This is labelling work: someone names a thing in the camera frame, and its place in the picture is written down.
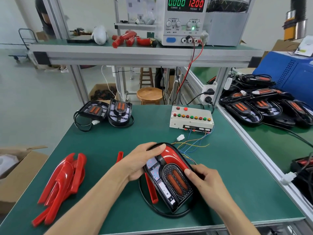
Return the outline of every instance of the forearm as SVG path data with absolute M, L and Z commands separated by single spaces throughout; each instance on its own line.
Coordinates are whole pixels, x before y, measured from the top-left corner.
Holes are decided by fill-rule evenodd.
M 113 166 L 45 235 L 98 234 L 112 205 L 126 186 L 127 177 L 125 171 Z
M 235 202 L 227 210 L 218 212 L 218 215 L 231 235 L 260 235 Z

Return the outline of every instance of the blue power button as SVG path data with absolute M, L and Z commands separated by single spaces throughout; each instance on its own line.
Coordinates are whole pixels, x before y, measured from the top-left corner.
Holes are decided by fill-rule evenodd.
M 176 38 L 175 37 L 167 37 L 166 38 L 166 42 L 167 43 L 175 43 L 176 42 Z

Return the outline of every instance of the stool leg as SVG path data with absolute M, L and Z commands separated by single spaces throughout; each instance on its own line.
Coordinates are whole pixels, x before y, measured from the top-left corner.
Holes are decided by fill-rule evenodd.
M 149 74 L 150 74 L 151 86 L 154 87 L 154 85 L 153 85 L 153 76 L 152 76 L 152 68 L 149 68 Z
M 143 76 L 143 68 L 140 68 L 140 78 L 139 78 L 140 86 L 139 86 L 139 89 L 142 88 L 142 76 Z

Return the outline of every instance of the red digit readout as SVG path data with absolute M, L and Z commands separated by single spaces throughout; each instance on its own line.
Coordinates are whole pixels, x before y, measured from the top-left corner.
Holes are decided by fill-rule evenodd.
M 190 0 L 189 2 L 189 7 L 200 7 L 202 8 L 203 7 L 203 4 L 204 4 L 204 0 Z

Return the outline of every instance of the person's right hand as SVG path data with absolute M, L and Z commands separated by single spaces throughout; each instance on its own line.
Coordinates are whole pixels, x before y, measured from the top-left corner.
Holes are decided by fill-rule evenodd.
M 206 166 L 191 165 L 195 172 L 202 174 L 204 180 L 199 178 L 192 170 L 185 169 L 188 179 L 198 188 L 205 202 L 218 214 L 227 213 L 235 202 L 226 189 L 221 176 L 217 170 L 209 169 Z

